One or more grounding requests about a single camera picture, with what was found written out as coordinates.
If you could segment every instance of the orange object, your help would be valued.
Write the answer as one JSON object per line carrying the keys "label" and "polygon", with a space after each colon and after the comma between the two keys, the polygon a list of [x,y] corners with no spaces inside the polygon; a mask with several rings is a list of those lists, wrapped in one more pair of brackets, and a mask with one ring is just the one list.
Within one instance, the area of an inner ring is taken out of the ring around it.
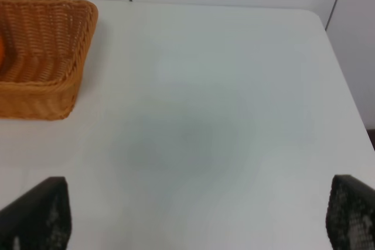
{"label": "orange object", "polygon": [[63,119],[76,102],[98,10],[85,0],[0,0],[0,117]]}
{"label": "orange object", "polygon": [[2,65],[4,57],[5,57],[5,46],[4,46],[4,41],[2,40],[2,37],[0,36],[0,66]]}

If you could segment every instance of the basket rim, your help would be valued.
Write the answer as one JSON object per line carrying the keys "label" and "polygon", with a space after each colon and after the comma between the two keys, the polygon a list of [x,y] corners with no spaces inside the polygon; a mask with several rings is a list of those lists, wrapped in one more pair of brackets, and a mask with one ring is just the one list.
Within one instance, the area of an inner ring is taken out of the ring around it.
{"label": "basket rim", "polygon": [[[89,20],[87,20],[86,25],[87,29],[89,30],[88,34],[91,34],[93,36],[96,23],[98,19],[98,8],[93,4],[92,2],[88,0],[0,0],[1,3],[6,2],[12,2],[15,4],[30,4],[36,3],[36,4],[43,4],[43,5],[51,5],[51,4],[57,4],[57,5],[64,5],[64,4],[73,4],[73,5],[84,5],[91,10],[91,17]],[[85,39],[84,33],[81,35],[81,40],[79,40],[78,45],[76,46],[76,50],[79,50],[82,48],[81,43]],[[49,80],[49,81],[27,81],[27,82],[11,82],[11,81],[0,81],[0,91],[6,90],[6,91],[22,91],[25,92],[25,90],[33,92],[33,93],[48,93],[52,90],[60,90],[63,91],[69,87],[71,87],[79,78],[75,75],[75,70],[77,69],[78,65],[75,59],[75,55],[73,55],[71,58],[68,59],[70,62],[68,64],[68,68],[65,71],[64,75],[60,78],[57,78],[55,80]]]}

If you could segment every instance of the table top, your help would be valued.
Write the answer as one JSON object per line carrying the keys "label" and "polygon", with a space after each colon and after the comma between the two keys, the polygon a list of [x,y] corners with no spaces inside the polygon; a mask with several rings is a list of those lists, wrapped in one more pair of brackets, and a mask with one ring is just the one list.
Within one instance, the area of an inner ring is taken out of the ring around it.
{"label": "table top", "polygon": [[319,18],[93,1],[62,121],[0,121],[0,206],[65,176],[69,249],[331,249],[330,183],[375,153]]}

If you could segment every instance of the wicker basket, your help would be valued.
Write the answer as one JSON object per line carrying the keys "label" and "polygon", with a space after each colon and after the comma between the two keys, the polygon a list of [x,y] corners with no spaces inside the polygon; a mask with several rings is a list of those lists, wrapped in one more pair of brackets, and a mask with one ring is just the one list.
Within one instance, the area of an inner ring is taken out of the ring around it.
{"label": "wicker basket", "polygon": [[85,0],[0,0],[1,118],[69,115],[97,18]]}

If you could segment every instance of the orange wicker basket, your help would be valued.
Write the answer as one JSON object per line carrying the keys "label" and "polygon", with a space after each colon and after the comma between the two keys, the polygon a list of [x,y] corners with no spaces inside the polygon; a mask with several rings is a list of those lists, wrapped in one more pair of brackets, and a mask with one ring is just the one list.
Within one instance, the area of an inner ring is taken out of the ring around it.
{"label": "orange wicker basket", "polygon": [[69,115],[97,18],[85,0],[0,0],[0,118]]}

